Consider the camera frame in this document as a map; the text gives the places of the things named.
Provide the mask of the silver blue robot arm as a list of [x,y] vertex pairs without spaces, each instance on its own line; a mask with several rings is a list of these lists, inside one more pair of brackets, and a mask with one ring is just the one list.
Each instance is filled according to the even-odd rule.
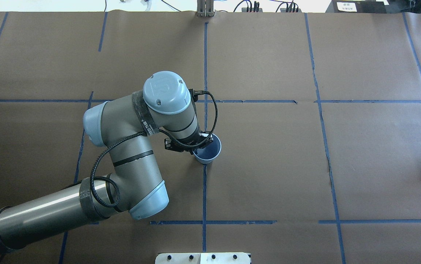
[[141,90],[88,109],[83,127],[105,150],[90,175],[60,191],[0,209],[0,255],[129,212],[137,220],[166,208],[168,193],[149,137],[166,135],[165,149],[194,152],[213,142],[202,131],[195,103],[205,90],[189,89],[178,74],[160,71]]

